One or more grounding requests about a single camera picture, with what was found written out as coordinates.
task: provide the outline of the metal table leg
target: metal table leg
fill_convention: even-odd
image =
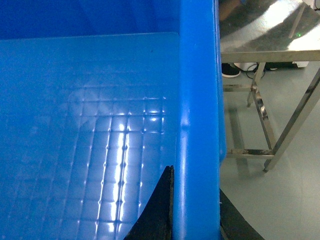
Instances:
[[[314,76],[312,82],[310,83],[308,89],[303,95],[300,103],[295,109],[292,117],[290,118],[288,124],[283,130],[280,138],[276,142],[273,148],[274,157],[268,159],[264,163],[264,170],[268,171],[273,169],[276,163],[284,154],[285,150],[293,140],[294,136],[297,134],[302,124],[305,122],[311,111],[314,109],[315,105],[320,99],[320,69]]]
[[[264,69],[265,69],[266,63],[265,62],[260,62],[259,63],[259,67],[258,70],[256,71],[254,78],[252,80],[252,85],[251,87],[253,88],[254,84],[258,84],[264,74]],[[247,107],[249,108],[251,106],[251,104],[254,102],[254,98],[253,98],[253,94],[254,92],[249,92],[248,98],[247,98]]]
[[[272,150],[273,147],[276,145],[275,134],[272,129],[271,123],[269,121],[267,110],[266,110],[266,107],[265,107],[264,102],[262,100],[262,97],[260,95],[258,86],[255,82],[253,83],[251,93],[252,93],[253,100],[254,100],[254,103],[256,106],[256,110],[259,115],[259,119],[260,119],[260,123],[261,123],[262,129],[263,129],[266,143],[268,145],[268,148],[270,150]]]

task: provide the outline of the stainless steel table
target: stainless steel table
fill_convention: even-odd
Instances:
[[[223,63],[259,63],[251,85],[224,85],[223,90],[249,91],[247,106],[255,103],[268,145],[268,149],[228,149],[227,157],[266,159],[267,172],[320,99],[320,69],[278,140],[259,92],[259,81],[266,62],[320,61],[320,16],[301,0],[247,0],[220,21],[220,44]]]

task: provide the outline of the blue plastic surface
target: blue plastic surface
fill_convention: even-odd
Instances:
[[[174,239],[219,239],[214,3],[2,3],[0,237],[121,240],[174,165]]]
[[[3,0],[0,39],[179,31],[180,0]]]
[[[0,41],[0,236],[123,239],[176,157],[179,37]]]
[[[223,136],[217,8],[212,1],[181,3],[180,126],[173,205],[173,238],[179,240],[220,237],[218,153]]]

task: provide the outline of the person's foot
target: person's foot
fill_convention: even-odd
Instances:
[[[241,73],[239,69],[232,67],[228,63],[222,63],[221,70],[222,76],[229,79],[238,77]]]
[[[267,62],[264,69],[267,71],[275,71],[278,69],[279,62]]]

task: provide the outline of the textured grid pattern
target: textured grid pattern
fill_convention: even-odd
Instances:
[[[8,47],[0,236],[123,239],[175,162],[177,36],[0,41]]]

